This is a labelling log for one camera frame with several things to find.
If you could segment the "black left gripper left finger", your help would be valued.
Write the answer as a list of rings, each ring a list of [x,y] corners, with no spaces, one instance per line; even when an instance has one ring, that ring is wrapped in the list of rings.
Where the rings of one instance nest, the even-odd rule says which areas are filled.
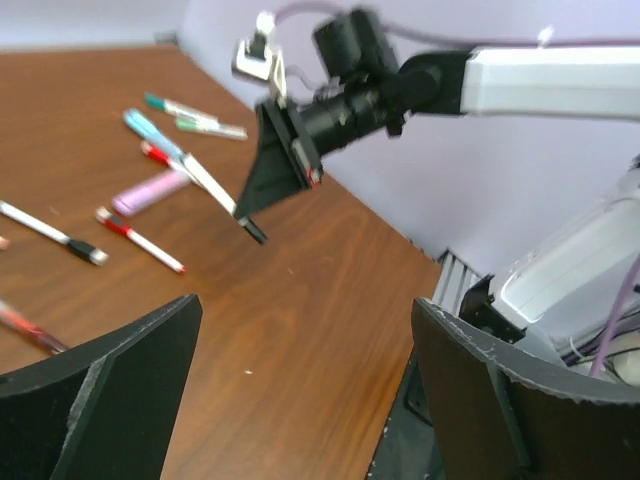
[[[185,295],[2,375],[2,478],[160,478],[201,318]]]

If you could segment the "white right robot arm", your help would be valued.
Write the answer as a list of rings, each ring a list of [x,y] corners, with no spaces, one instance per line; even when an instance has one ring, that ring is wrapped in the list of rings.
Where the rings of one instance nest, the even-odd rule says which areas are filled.
[[[331,85],[310,103],[288,94],[282,51],[271,42],[278,14],[262,13],[237,45],[234,73],[268,86],[255,108],[256,159],[234,215],[244,219],[319,184],[323,158],[385,130],[398,137],[410,115],[527,115],[635,120],[639,45],[575,40],[547,46],[430,38],[399,62],[383,23],[366,7],[334,9],[313,33]]]

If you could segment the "purple highlighter marker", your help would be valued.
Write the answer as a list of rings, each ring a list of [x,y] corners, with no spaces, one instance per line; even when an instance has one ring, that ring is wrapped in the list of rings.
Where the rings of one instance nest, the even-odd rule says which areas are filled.
[[[112,206],[119,214],[131,217],[190,183],[187,174],[167,169],[116,195]]]

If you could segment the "red capped white marker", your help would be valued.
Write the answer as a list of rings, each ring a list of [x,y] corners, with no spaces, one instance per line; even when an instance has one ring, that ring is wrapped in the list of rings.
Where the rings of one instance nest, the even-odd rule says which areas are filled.
[[[183,177],[186,177],[192,183],[199,185],[199,182],[195,179],[195,177],[184,167],[184,165],[169,157],[163,150],[157,148],[156,146],[150,144],[147,141],[142,141],[140,143],[140,148],[142,153],[148,158],[152,159],[156,163],[162,164],[168,167],[172,172],[178,173]]]

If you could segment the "red ink gel pen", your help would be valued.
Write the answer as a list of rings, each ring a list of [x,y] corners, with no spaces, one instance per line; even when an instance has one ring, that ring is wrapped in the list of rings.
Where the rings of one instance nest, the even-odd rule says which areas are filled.
[[[68,347],[61,341],[28,320],[24,315],[4,301],[1,302],[1,323],[25,336],[52,355],[60,354],[68,350]]]

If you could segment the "light blue capped marker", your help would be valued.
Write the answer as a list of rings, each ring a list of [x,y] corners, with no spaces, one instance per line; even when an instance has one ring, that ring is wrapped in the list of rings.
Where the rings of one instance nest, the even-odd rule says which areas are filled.
[[[235,215],[236,202],[234,199],[191,153],[185,153],[137,109],[126,110],[123,113],[123,118],[125,123],[149,146],[155,147],[167,157],[170,167],[185,173],[208,192],[259,244],[264,244],[267,241],[267,236],[250,217]]]

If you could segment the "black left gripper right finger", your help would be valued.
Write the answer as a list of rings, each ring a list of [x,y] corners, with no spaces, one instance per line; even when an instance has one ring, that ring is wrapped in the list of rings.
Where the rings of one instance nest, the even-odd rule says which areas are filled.
[[[533,356],[426,298],[411,325],[446,478],[638,478],[638,389]]]

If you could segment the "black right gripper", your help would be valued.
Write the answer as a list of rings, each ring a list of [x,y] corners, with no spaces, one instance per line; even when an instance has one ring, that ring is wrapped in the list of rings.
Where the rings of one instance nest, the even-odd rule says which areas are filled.
[[[328,78],[341,92],[298,111],[293,102],[256,107],[256,158],[234,216],[245,218],[319,185],[319,155],[384,129],[400,135],[400,115],[385,99],[399,64],[377,13],[366,7],[334,16],[313,32]]]

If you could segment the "red cap white marker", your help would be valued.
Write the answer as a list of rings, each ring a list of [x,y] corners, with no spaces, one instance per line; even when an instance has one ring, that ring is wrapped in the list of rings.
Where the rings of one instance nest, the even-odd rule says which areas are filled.
[[[142,236],[122,218],[112,213],[106,207],[98,208],[95,212],[95,217],[106,228],[127,238],[172,271],[178,274],[184,274],[186,272],[185,266],[179,260]]]

